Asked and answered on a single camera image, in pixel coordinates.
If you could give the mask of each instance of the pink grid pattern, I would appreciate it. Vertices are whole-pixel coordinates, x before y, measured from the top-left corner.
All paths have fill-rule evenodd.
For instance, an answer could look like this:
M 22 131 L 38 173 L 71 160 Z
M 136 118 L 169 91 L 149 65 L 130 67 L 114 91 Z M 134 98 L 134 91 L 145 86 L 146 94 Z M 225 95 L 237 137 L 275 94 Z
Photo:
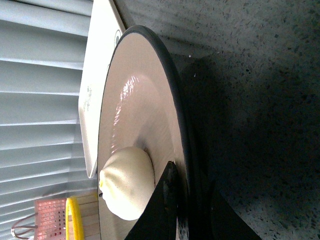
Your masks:
M 66 240 L 66 198 L 34 201 L 34 240 Z

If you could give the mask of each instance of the plate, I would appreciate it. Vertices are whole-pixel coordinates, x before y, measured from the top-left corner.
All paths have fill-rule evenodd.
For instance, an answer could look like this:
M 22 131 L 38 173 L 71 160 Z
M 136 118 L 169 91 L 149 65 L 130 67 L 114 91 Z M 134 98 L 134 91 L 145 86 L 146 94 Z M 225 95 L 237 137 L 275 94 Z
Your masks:
M 117 150 L 135 146 L 149 154 L 157 184 L 167 162 L 173 161 L 182 189 L 178 232 L 180 239 L 187 239 L 187 219 L 199 206 L 195 159 L 178 79 L 170 54 L 150 29 L 134 26 L 123 34 L 113 53 L 104 87 L 97 169 L 99 173 Z M 124 239 L 135 224 L 110 213 L 102 198 L 99 217 L 101 239 Z

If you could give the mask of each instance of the dumpling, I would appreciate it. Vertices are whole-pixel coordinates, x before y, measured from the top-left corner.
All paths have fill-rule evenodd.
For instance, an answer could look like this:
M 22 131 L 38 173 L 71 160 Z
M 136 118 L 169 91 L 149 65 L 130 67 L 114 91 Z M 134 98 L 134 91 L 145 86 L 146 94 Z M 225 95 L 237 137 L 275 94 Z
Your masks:
M 148 154 L 137 147 L 116 151 L 100 171 L 99 188 L 109 210 L 124 220 L 136 220 L 155 190 Z

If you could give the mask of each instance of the granite countertop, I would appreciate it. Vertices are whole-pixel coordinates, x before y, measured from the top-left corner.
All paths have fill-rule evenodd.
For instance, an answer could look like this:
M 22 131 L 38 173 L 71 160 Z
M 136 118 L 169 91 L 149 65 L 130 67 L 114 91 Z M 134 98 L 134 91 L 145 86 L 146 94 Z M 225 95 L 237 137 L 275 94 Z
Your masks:
M 115 3 L 171 53 L 201 168 L 233 210 L 263 240 L 320 239 L 320 2 Z

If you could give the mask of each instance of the plate rim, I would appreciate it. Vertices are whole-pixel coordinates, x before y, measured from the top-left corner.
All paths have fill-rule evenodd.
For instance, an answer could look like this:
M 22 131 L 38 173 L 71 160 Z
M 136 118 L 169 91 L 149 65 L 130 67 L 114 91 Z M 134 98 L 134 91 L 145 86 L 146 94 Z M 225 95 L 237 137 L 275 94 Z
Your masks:
M 186 180 L 187 180 L 187 218 L 188 218 L 188 229 L 189 229 L 189 236 L 196 236 L 199 233 L 197 230 L 199 229 L 200 219 L 202 217 L 202 213 L 204 210 L 204 203 L 203 203 L 203 187 L 200 178 L 200 167 L 198 161 L 198 155 L 196 151 L 196 144 L 193 135 L 193 129 L 191 125 L 191 120 L 188 117 L 189 111 L 187 108 L 187 104 L 183 103 L 182 99 L 186 99 L 184 97 L 184 93 L 181 87 L 181 79 L 178 74 L 176 65 L 174 64 L 171 55 L 161 41 L 161 39 L 148 27 L 142 25 L 134 25 L 128 28 L 123 35 L 121 36 L 118 44 L 116 45 L 112 58 L 110 61 L 110 65 L 113 61 L 114 55 L 120 45 L 120 42 L 129 34 L 139 34 L 143 36 L 152 46 L 153 50 L 155 51 L 164 73 L 166 75 L 170 91 L 173 98 L 173 103 L 175 106 L 176 114 L 177 114 L 177 121 L 181 135 L 181 144 L 182 144 L 182 151 L 184 154 L 184 161 L 186 167 Z M 105 84 L 108 80 L 110 68 L 108 68 Z M 106 85 L 104 85 L 104 90 L 102 94 L 102 101 L 101 101 L 101 110 L 100 110 L 100 119 L 99 119 L 99 131 L 98 131 L 98 156 L 99 156 L 99 136 L 100 136 L 100 126 L 102 121 L 102 102 L 105 97 Z

